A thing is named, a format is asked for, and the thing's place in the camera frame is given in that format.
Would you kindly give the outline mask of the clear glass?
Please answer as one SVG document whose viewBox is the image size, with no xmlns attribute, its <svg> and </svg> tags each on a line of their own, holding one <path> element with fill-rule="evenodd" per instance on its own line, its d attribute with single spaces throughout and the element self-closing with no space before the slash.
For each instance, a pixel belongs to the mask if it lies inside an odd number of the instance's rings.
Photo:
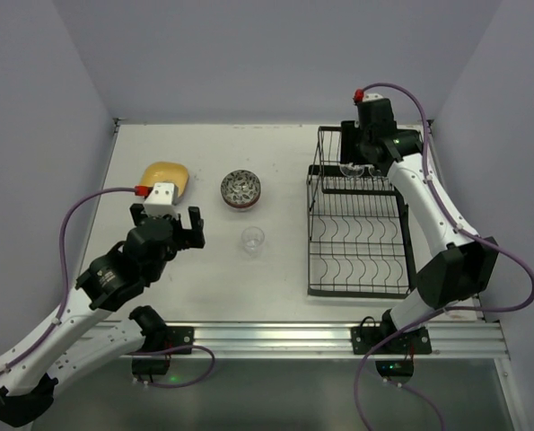
<svg viewBox="0 0 534 431">
<path fill-rule="evenodd" d="M 367 167 L 367 171 L 368 171 L 368 174 L 372 177 L 383 177 L 384 176 L 382 171 L 373 165 L 369 165 Z"/>
<path fill-rule="evenodd" d="M 339 171 L 346 178 L 360 178 L 364 175 L 365 167 L 351 163 L 340 164 Z"/>
<path fill-rule="evenodd" d="M 256 226 L 250 226 L 241 233 L 241 247 L 252 258 L 257 257 L 264 244 L 265 233 L 262 229 Z"/>
</svg>

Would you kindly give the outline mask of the yellow plate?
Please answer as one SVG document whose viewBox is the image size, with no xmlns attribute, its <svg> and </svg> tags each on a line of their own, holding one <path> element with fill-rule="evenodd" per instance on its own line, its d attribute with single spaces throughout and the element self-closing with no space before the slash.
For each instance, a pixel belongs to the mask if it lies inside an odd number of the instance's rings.
<svg viewBox="0 0 534 431">
<path fill-rule="evenodd" d="M 172 162 L 156 162 L 144 170 L 139 185 L 152 187 L 158 182 L 172 183 L 177 189 L 177 196 L 174 201 L 179 203 L 185 194 L 188 180 L 189 172 L 184 165 Z"/>
</svg>

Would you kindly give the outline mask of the green leaf bowl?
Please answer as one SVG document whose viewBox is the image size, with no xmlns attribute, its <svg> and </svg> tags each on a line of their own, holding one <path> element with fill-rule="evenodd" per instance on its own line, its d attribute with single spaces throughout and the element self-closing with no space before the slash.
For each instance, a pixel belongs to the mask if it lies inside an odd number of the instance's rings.
<svg viewBox="0 0 534 431">
<path fill-rule="evenodd" d="M 247 203 L 259 200 L 261 196 L 261 182 L 258 176 L 248 170 L 229 172 L 222 180 L 220 192 L 223 201 Z"/>
</svg>

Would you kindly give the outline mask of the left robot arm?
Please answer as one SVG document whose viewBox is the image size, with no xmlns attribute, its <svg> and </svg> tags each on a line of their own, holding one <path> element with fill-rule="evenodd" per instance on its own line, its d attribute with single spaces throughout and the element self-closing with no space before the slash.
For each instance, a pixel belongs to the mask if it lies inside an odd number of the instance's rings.
<svg viewBox="0 0 534 431">
<path fill-rule="evenodd" d="M 179 216 L 148 215 L 130 207 L 135 226 L 127 238 L 94 259 L 53 311 L 25 339 L 0 356 L 0 422 L 23 427 L 45 413 L 78 377 L 123 355 L 169 356 L 189 351 L 172 345 L 163 318 L 150 305 L 136 307 L 115 328 L 81 337 L 157 282 L 178 252 L 205 245 L 204 221 L 190 207 L 190 226 Z"/>
</svg>

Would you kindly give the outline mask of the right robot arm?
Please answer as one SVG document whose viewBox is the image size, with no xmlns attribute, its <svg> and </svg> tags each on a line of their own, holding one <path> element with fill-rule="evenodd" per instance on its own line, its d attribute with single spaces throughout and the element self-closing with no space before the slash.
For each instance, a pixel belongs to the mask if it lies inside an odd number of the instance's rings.
<svg viewBox="0 0 534 431">
<path fill-rule="evenodd" d="M 416 130 L 398 127 L 390 100 L 358 92 L 354 104 L 358 119 L 341 125 L 340 162 L 372 165 L 388 179 L 414 213 L 432 255 L 409 296 L 382 315 L 380 334 L 387 338 L 485 290 L 497 253 L 465 233 L 470 225 L 444 190 L 432 192 L 440 182 L 428 166 L 423 138 Z"/>
</svg>

